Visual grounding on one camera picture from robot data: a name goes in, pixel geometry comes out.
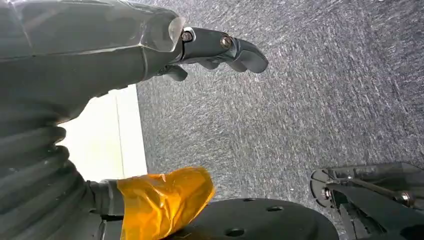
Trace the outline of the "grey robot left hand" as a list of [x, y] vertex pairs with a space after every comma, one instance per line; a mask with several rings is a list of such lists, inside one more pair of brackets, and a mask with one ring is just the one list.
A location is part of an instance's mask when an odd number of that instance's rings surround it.
[[248, 41], [132, 0], [1, 1], [1, 239], [117, 237], [117, 180], [83, 179], [59, 145], [60, 124], [111, 90], [162, 75], [183, 81], [183, 64], [221, 63], [257, 74], [269, 64]]

